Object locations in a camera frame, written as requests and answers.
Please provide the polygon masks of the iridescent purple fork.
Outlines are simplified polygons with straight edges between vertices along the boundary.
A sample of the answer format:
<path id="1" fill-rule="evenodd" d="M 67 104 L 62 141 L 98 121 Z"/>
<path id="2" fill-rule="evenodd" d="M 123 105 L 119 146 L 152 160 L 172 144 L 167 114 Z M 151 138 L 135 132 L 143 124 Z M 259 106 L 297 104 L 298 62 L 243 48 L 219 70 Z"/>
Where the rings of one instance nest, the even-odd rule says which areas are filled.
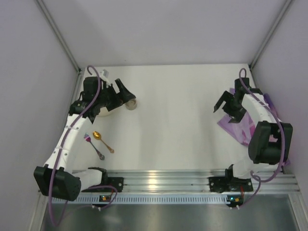
<path id="1" fill-rule="evenodd" d="M 89 134 L 85 133 L 84 135 L 84 140 L 89 142 L 91 144 L 91 146 L 94 148 L 95 152 L 97 153 L 98 157 L 100 160 L 104 160 L 105 156 L 94 146 L 94 144 L 91 141 L 91 137 L 89 136 Z"/>

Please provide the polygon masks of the cream round plate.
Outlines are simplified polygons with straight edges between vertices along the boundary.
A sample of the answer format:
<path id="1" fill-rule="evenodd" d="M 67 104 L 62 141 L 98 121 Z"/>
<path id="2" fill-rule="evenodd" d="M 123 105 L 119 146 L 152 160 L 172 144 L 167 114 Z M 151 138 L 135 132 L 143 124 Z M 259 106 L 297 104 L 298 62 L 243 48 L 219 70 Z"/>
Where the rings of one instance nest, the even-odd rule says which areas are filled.
<path id="1" fill-rule="evenodd" d="M 113 109 L 111 111 L 108 111 L 108 109 L 106 107 L 103 107 L 100 109 L 99 114 L 97 115 L 97 117 L 105 117 L 105 116 L 109 116 L 113 113 L 115 113 L 118 110 L 118 108 Z"/>

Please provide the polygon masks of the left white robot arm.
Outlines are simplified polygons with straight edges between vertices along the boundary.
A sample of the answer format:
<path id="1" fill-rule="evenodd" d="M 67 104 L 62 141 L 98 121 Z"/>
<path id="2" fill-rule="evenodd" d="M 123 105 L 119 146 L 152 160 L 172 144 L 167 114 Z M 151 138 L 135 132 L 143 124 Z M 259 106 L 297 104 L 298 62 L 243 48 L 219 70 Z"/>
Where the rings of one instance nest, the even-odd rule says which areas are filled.
<path id="1" fill-rule="evenodd" d="M 80 174 L 73 174 L 73 165 L 87 129 L 92 126 L 101 108 L 110 112 L 136 99 L 120 79 L 116 79 L 115 83 L 119 91 L 101 78 L 84 79 L 83 91 L 70 105 L 66 126 L 54 151 L 44 166 L 34 170 L 34 178 L 44 196 L 74 201 L 81 191 L 108 180 L 103 168 L 90 167 Z"/>

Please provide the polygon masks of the purple Elsa placemat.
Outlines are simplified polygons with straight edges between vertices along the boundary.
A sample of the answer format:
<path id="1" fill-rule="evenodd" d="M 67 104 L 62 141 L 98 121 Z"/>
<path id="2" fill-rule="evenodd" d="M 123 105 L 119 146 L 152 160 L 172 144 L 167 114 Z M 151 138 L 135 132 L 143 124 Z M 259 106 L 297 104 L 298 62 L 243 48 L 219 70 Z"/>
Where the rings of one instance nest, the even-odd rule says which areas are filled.
<path id="1" fill-rule="evenodd" d="M 233 168 L 251 169 L 283 164 L 289 155 L 292 125 L 277 117 L 260 89 L 246 91 L 240 87 L 231 94 L 236 91 L 244 93 L 244 117 L 239 123 L 229 123 L 230 117 L 226 113 L 218 122 L 221 128 L 248 148 L 247 153 L 233 164 Z"/>

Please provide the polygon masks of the small beige cup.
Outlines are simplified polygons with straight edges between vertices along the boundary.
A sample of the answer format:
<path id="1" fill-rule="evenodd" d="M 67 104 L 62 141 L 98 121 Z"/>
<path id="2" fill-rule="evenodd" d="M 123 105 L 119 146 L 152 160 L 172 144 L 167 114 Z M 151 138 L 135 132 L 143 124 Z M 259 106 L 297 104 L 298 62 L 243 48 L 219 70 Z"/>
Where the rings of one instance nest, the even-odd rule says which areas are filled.
<path id="1" fill-rule="evenodd" d="M 125 103 L 125 107 L 130 111 L 135 110 L 137 108 L 137 100 L 136 99 L 129 100 L 128 102 Z"/>

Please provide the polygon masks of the gold spoon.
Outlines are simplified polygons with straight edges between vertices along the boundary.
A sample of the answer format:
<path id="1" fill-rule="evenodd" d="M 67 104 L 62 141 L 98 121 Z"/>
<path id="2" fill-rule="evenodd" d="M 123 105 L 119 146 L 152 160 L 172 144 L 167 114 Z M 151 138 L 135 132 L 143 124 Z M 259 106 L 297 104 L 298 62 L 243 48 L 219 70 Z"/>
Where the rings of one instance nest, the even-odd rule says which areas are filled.
<path id="1" fill-rule="evenodd" d="M 99 132 L 93 131 L 92 134 L 93 134 L 93 137 L 94 137 L 96 140 L 101 141 L 101 142 L 106 146 L 106 148 L 109 150 L 110 153 L 113 154 L 113 153 L 115 152 L 113 148 L 111 148 L 107 143 L 105 143 L 105 142 L 103 141 L 102 136 L 101 136 L 101 134 L 100 134 Z"/>

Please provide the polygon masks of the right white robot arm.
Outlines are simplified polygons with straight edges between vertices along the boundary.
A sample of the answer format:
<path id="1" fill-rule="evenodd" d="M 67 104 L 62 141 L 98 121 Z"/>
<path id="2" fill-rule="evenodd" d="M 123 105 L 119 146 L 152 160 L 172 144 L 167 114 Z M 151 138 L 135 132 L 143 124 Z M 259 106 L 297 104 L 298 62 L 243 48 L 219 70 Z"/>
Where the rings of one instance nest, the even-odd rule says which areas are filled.
<path id="1" fill-rule="evenodd" d="M 282 122 L 264 99 L 260 89 L 250 86 L 249 78 L 234 82 L 234 92 L 223 92 L 214 106 L 225 116 L 218 125 L 248 151 L 227 169 L 223 183 L 231 188 L 247 185 L 251 179 L 269 182 L 288 159 L 293 126 Z"/>

